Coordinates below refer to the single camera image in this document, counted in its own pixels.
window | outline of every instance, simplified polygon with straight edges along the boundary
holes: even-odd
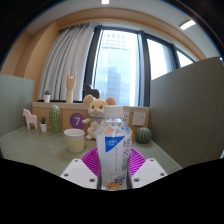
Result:
[[[147,40],[151,66],[151,80],[172,71],[170,49],[156,41]]]
[[[101,92],[101,98],[113,96],[117,105],[138,106],[139,53],[137,34],[124,31],[103,31],[97,65],[94,89]],[[110,44],[105,48],[108,35],[125,37],[125,45]]]
[[[180,61],[180,67],[184,67],[186,65],[192,64],[194,61],[189,57],[185,56],[183,53],[177,50],[177,55]]]
[[[174,44],[141,30],[99,26],[95,33],[84,82],[117,105],[150,106],[150,81],[194,62]]]

white curtain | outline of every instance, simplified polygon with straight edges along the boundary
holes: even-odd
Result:
[[[70,70],[76,75],[73,100],[82,101],[85,65],[95,25],[80,24],[64,29],[53,44],[45,62],[38,91],[38,100],[42,100],[46,90],[51,100],[66,100],[66,78]]]

bottle cap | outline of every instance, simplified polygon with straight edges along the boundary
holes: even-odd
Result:
[[[123,106],[119,105],[106,105],[104,107],[104,117],[108,118],[118,118],[123,117]]]

number 7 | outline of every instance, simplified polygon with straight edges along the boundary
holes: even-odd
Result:
[[[79,121],[80,121],[80,117],[75,117],[75,119],[77,119],[76,126],[78,126]]]

plastic bottle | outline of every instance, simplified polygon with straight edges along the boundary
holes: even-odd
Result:
[[[96,130],[101,189],[127,189],[132,130],[123,122],[123,106],[107,105],[104,113],[104,124]]]

